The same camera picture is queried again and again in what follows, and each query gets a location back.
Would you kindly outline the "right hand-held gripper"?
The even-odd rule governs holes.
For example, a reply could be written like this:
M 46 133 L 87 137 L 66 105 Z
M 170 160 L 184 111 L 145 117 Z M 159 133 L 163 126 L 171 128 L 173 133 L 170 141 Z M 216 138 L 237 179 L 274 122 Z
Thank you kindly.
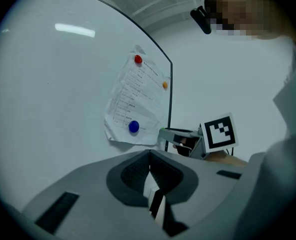
M 166 128 L 159 136 L 170 143 L 184 157 L 205 160 L 212 152 L 225 151 L 233 156 L 237 137 L 230 114 L 199 125 L 198 130 Z

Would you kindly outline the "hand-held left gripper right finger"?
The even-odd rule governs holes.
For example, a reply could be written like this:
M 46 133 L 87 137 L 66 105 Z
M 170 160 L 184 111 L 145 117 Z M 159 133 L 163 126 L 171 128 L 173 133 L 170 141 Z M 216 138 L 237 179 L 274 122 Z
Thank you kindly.
M 165 197 L 163 226 L 151 221 L 150 237 L 235 237 L 240 211 L 229 195 L 244 167 L 150 152 L 150 172 Z

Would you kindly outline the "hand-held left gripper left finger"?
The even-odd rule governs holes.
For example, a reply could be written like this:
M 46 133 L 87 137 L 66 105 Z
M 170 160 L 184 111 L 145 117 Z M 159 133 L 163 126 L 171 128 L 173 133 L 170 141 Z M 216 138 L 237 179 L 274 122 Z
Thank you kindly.
M 81 166 L 35 196 L 23 214 L 61 240 L 162 240 L 148 211 L 148 150 Z

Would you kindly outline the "person's right forearm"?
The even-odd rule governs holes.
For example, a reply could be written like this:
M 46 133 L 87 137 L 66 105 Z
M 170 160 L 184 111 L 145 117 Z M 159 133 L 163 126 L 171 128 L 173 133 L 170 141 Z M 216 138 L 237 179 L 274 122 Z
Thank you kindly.
M 235 166 L 245 166 L 247 164 L 246 161 L 229 155 L 223 150 L 210 153 L 205 160 L 208 162 L 229 164 Z

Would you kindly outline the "blue round magnet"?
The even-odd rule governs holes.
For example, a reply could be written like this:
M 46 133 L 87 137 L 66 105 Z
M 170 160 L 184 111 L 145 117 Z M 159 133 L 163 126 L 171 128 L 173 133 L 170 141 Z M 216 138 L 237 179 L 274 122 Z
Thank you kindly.
M 128 124 L 128 127 L 131 133 L 137 133 L 140 128 L 140 125 L 136 120 L 133 120 Z

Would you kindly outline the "printed paper sheet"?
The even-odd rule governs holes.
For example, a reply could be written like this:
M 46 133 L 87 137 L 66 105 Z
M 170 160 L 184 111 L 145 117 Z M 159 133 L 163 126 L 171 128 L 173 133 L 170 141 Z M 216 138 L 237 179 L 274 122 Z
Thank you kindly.
M 141 64 L 134 62 L 135 55 L 141 56 Z M 139 45 L 133 47 L 106 107 L 104 126 L 108 140 L 142 146 L 157 144 L 159 130 L 167 123 L 170 73 L 170 67 L 157 65 Z M 131 121 L 139 123 L 137 133 L 129 131 Z

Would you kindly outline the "person's white shirt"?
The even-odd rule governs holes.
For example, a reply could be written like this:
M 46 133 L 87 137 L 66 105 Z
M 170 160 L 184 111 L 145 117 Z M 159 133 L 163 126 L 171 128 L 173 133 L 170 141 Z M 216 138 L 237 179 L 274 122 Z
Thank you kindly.
M 296 135 L 296 44 L 292 44 L 291 64 L 284 81 L 284 87 L 273 99 L 285 124 L 285 137 Z

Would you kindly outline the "white ceiling pipe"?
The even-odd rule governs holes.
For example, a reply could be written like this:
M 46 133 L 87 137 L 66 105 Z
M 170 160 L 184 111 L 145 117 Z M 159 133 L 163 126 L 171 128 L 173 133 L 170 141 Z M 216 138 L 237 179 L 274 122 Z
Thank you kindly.
M 198 4 L 200 4 L 203 0 L 195 0 Z M 161 12 L 165 9 L 170 9 L 175 6 L 183 6 L 186 4 L 193 3 L 194 0 L 153 0 L 152 2 L 142 6 L 137 9 L 133 13 L 130 14 L 130 17 L 138 17 L 140 15 L 151 15 L 153 13 Z

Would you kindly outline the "white whiteboard with black frame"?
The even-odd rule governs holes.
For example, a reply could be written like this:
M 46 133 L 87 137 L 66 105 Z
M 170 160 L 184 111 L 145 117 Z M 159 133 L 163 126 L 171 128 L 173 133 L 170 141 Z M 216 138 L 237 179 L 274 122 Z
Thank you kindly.
M 0 24 L 0 198 L 24 213 L 71 171 L 124 153 L 164 150 L 105 132 L 118 76 L 149 59 L 169 81 L 156 41 L 102 0 L 17 0 Z

